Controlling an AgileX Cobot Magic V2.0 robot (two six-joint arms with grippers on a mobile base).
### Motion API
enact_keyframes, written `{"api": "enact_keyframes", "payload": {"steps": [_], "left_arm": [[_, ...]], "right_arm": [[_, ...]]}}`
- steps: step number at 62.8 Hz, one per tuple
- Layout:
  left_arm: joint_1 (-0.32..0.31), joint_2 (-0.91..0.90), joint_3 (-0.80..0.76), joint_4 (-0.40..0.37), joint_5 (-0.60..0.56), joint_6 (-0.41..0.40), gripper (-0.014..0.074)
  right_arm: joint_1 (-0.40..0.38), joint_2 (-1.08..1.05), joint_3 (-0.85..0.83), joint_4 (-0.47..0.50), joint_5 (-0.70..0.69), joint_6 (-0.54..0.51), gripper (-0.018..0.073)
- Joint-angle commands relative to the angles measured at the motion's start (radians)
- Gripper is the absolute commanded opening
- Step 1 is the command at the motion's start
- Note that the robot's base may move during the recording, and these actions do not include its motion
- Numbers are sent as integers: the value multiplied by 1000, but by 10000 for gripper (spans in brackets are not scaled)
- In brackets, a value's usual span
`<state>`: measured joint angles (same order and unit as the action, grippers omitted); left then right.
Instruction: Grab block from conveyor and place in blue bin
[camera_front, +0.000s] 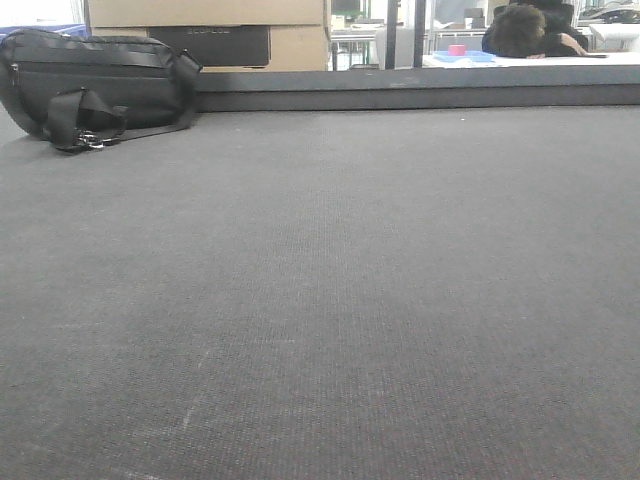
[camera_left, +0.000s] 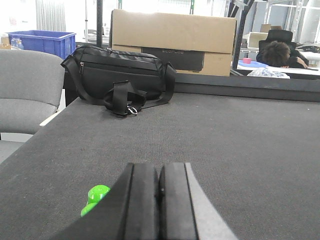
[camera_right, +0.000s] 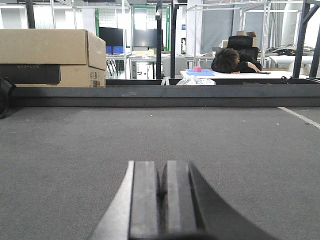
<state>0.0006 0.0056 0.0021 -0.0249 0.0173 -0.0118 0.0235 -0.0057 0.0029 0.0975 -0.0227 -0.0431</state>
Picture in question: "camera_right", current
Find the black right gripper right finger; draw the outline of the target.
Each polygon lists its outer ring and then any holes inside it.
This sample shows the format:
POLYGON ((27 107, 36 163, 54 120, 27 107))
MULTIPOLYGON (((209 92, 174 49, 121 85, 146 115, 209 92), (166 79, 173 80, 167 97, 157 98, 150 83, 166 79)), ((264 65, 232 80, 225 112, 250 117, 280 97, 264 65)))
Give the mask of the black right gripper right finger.
POLYGON ((202 176, 197 167, 186 161, 169 160, 163 170, 161 191, 164 195, 164 232, 202 235, 213 240, 273 240, 233 209, 202 176))

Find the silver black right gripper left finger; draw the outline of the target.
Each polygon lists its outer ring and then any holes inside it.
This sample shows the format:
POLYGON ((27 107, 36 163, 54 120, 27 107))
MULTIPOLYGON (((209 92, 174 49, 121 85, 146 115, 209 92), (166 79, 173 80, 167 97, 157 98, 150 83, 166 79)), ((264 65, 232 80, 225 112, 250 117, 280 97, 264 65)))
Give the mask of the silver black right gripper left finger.
POLYGON ((158 172, 153 161, 129 161, 122 183, 91 240, 149 240, 160 233, 158 172))

